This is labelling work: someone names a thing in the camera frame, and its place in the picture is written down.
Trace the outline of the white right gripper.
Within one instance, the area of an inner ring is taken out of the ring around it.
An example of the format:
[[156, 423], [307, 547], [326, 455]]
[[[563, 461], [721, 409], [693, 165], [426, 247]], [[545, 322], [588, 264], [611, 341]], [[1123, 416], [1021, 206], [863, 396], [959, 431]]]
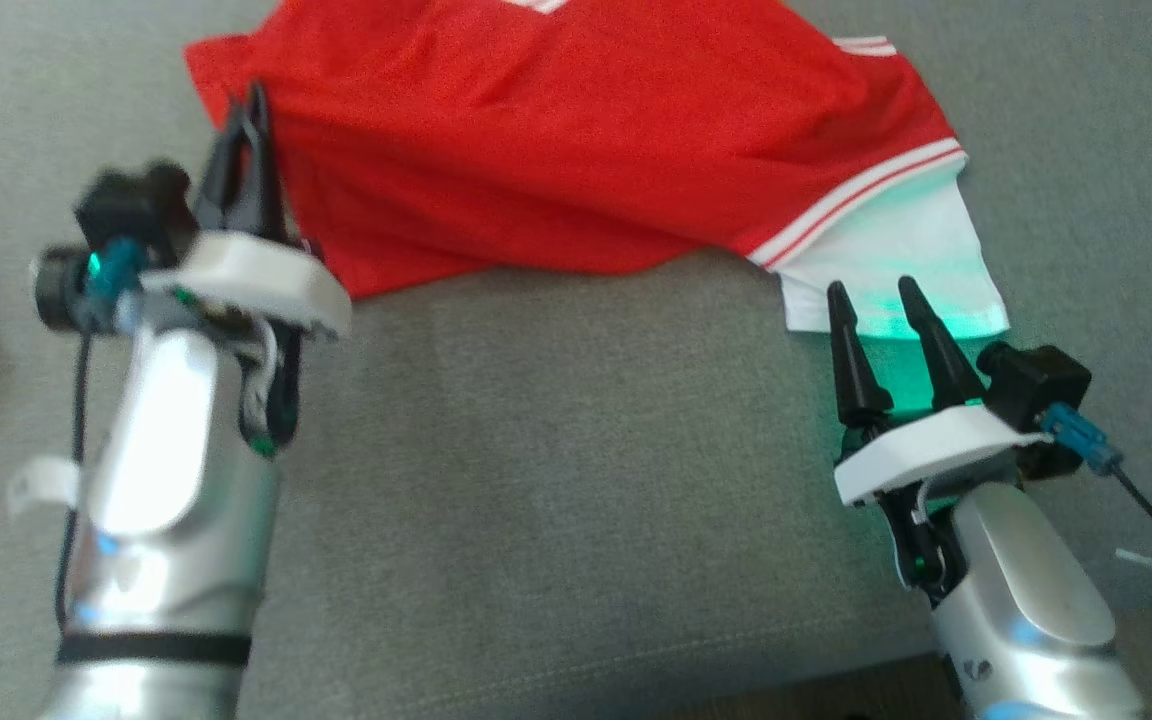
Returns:
[[899, 429], [876, 425], [893, 409], [890, 392], [861, 346], [844, 282], [829, 283], [838, 420], [867, 427], [850, 429], [850, 438], [865, 442], [838, 462], [838, 497], [847, 507], [879, 507], [901, 585], [918, 588], [932, 607], [1049, 607], [1053, 528], [1021, 492], [1014, 450], [1053, 438], [1015, 432], [977, 406], [986, 387], [914, 276], [899, 279], [899, 295], [937, 414]]

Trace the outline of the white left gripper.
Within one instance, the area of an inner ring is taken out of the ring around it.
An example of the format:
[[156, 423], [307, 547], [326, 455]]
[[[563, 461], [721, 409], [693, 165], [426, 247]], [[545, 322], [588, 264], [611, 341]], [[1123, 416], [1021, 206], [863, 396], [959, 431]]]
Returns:
[[194, 217], [204, 232], [185, 259], [172, 270], [146, 270], [141, 286], [182, 302], [238, 357], [238, 432], [271, 457], [296, 433], [303, 340], [348, 338], [353, 302], [314, 255], [287, 247], [270, 101], [260, 82], [248, 88], [247, 108], [236, 97], [229, 101], [198, 181]]

